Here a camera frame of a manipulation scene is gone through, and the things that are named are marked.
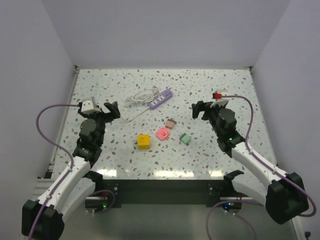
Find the brown plug adapter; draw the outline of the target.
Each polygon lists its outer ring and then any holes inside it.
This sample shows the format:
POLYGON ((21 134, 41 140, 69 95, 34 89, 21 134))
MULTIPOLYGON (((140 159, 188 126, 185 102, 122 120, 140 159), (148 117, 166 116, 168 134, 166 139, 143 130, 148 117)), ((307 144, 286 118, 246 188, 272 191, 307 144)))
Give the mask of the brown plug adapter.
POLYGON ((168 129, 173 129, 175 125, 176 125, 176 122, 173 119, 167 119, 165 123, 165 127, 168 129))

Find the green plug adapter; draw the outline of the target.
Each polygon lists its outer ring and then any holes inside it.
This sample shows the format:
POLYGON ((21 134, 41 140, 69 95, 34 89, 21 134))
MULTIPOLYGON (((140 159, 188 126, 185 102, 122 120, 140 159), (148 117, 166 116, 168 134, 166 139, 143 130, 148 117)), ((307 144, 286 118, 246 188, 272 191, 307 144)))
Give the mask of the green plug adapter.
POLYGON ((191 141, 191 137, 187 134, 187 133, 183 133, 180 137, 179 137, 179 141, 185 145, 188 145, 189 142, 191 141))

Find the pink plug adapter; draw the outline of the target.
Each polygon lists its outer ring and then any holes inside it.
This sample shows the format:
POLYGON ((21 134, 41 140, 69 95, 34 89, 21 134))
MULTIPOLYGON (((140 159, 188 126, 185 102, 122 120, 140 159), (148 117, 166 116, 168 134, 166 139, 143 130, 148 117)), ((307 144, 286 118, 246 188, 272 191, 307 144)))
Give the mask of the pink plug adapter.
POLYGON ((166 127, 161 127, 156 133, 155 133, 155 136, 161 140, 161 141, 164 141, 166 140, 170 135, 170 131, 168 128, 166 127))

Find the yellow cube socket adapter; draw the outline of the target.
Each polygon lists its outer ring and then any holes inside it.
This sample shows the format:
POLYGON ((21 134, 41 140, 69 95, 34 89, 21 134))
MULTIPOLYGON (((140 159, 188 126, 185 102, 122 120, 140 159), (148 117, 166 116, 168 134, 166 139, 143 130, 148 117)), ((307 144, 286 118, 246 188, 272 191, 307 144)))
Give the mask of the yellow cube socket adapter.
POLYGON ((149 150, 151 148, 150 135, 139 134, 134 144, 138 150, 149 150))

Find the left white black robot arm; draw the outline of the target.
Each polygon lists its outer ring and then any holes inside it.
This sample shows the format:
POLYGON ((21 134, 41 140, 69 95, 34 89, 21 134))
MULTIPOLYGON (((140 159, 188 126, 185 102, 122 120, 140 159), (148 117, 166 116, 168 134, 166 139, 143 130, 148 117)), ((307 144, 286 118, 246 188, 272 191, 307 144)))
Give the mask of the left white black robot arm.
POLYGON ((96 105, 93 98, 76 104, 84 121, 74 152, 55 145, 69 156, 69 162, 42 195, 36 200, 27 200, 22 207, 21 233, 29 240, 58 240, 68 216, 90 195, 108 198, 92 214, 105 213, 116 203, 117 191, 106 188, 103 176, 92 171, 102 153, 106 124, 121 116, 116 101, 103 105, 108 112, 96 105))

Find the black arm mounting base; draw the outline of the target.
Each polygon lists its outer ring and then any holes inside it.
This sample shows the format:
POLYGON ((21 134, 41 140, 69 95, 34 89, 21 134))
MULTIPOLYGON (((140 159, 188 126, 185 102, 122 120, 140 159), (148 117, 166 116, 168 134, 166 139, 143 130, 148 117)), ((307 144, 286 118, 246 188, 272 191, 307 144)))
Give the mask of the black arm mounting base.
POLYGON ((223 199, 239 194, 225 180, 113 180, 103 181, 103 188, 111 193, 99 193, 87 197, 88 210, 101 211, 109 205, 205 205, 212 207, 223 199))

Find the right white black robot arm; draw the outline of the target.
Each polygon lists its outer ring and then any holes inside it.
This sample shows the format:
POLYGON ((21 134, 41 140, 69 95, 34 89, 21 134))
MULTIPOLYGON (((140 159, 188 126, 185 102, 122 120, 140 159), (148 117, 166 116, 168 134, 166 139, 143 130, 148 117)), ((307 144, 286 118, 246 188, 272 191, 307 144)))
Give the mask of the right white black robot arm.
POLYGON ((278 224, 284 224, 309 209, 302 178, 295 172, 287 173, 256 152, 236 130, 235 113, 226 107, 226 100, 193 103, 192 118, 203 113, 209 121, 221 151, 241 163, 262 183, 259 190, 238 182, 235 174, 224 177, 223 192, 230 197, 244 193, 265 206, 267 213, 278 224))

